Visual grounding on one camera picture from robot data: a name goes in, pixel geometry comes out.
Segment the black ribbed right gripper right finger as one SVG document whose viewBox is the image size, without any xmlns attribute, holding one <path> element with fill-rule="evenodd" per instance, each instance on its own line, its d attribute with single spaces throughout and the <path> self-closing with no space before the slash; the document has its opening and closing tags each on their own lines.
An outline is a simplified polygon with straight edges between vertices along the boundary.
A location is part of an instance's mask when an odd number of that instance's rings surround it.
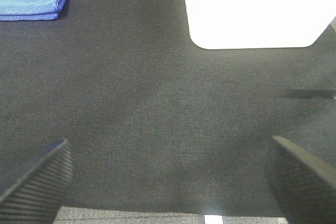
<svg viewBox="0 0 336 224">
<path fill-rule="evenodd" d="M 287 223 L 335 223 L 335 166 L 284 137 L 273 136 L 265 175 Z"/>
</svg>

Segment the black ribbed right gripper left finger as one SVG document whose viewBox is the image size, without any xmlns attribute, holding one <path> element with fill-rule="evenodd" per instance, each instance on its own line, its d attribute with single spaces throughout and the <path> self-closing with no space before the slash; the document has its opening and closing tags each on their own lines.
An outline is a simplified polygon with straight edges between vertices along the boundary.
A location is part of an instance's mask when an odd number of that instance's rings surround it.
<svg viewBox="0 0 336 224">
<path fill-rule="evenodd" d="M 71 144 L 56 141 L 1 176 L 1 223 L 53 223 L 73 180 Z"/>
</svg>

